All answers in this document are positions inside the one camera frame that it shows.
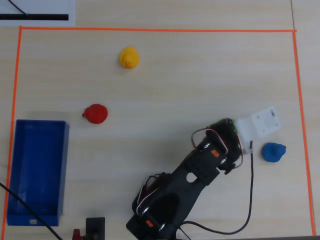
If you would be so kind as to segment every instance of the white paper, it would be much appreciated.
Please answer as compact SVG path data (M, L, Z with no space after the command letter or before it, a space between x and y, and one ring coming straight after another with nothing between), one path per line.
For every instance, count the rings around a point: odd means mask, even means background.
M76 0L12 0L12 2L27 14L68 14L69 20L0 20L0 26L72 27L76 24ZM9 1L1 0L0 14L20 14L20 12Z

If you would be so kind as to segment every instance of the red object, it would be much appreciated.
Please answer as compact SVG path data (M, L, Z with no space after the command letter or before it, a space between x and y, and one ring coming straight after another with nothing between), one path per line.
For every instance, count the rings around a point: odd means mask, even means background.
M108 116L108 110L105 106L101 104L92 104L87 107L82 114L82 117L88 119L92 124L103 123Z
M83 236L80 235L80 229L73 230L72 240L83 240Z

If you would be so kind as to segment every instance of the blue container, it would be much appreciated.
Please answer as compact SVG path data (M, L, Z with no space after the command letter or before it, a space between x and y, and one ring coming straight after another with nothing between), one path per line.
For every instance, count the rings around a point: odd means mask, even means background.
M50 226L63 212L69 125L65 121L17 120L10 189ZM43 226L9 194L7 224Z

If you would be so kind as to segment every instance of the orange border line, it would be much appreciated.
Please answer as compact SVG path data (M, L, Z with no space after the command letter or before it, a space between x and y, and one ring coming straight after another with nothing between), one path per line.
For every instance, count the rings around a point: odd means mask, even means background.
M313 208L313 195L312 195L312 188L311 188L310 166L309 166L308 145L307 145L307 134L306 134L306 126L305 126L304 107L303 107L300 73L299 73L299 63L298 63L298 53L297 53L297 43L296 43L296 32L297 32L296 29L152 29L152 28L113 28L113 27L19 26L18 44L17 44L16 60L15 60L13 96L12 96L8 167L7 167L6 184L5 184L7 187L9 187L9 184L10 184L11 159L12 159L13 138L14 138L15 110L16 110L16 98L17 98L17 85L18 85L18 72L19 72L22 30L81 30L81 31L130 31L130 32L176 32L176 33L177 32L181 32L181 33L292 33L294 61L295 61L295 70L296 70L297 88L298 88L300 115L301 115L301 125L302 125L302 135L303 135L303 144L304 144L305 166L306 166L307 185L308 185L310 221L311 221L312 235L316 236L315 217L314 217L314 208ZM5 192L5 199L4 199L4 208L3 208L1 240L5 239L8 196L9 196L9 194L6 191Z
M297 42L296 42L296 33L295 32L292 32L292 40L293 40L296 82L297 82L298 94L299 94L300 115L301 115L302 135L303 135L303 144L304 144L304 156L305 156L305 168L306 168L306 180L307 180L307 184L308 184L310 221L311 221L312 236L316 236L316 226L315 226L314 205L313 205L313 196L312 196L312 188L311 188L311 177L310 177L310 166L309 166L305 114L304 114L304 105L303 105L303 100L302 100Z
M156 29L121 27L46 27L22 26L24 30L85 30L85 31L130 31L130 32L180 32L180 33L293 33L295 29Z
M19 36L18 36L18 46L17 46L17 49L16 49L13 96L12 96L8 167L7 167L7 170L6 170L6 182L5 182L5 186L7 188L9 188L9 184L10 184L11 159L12 159L12 147L13 147L13 140L14 140L15 109L16 109L17 84L18 84L18 71L19 71L20 48L21 48L21 35L22 35L22 27L19 26ZM5 191L1 240L5 239L6 222L7 222L6 218L7 218L7 208L8 208L8 196L9 196L9 193L7 191Z

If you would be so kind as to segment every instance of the wooden table surface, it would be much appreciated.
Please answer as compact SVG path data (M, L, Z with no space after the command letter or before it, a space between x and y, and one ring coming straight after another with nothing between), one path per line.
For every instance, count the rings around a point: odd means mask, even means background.
M320 218L317 179L316 51L308 36L319 5L293 1L315 222ZM289 0L77 1L78 27L180 29L292 29ZM1 27L0 180L6 181L18 28ZM315 49L317 41L312 41ZM136 47L140 64L124 69L120 51ZM55 229L69 240L85 218L106 218L106 239L134 239L125 228L144 177L171 172L192 149L190 134L221 118L241 118L276 107L282 129L254 142L254 190L248 226L222 236L184 226L191 239L310 236L312 227L293 38L287 33L177 33L43 31L22 33L15 119L70 124L64 211ZM81 117L93 103L109 117L92 125ZM265 142L287 146L280 162L262 160ZM240 228L248 214L250 157L221 174L188 216L220 231ZM4 192L0 192L0 204ZM6 226L5 239L50 240L44 227Z

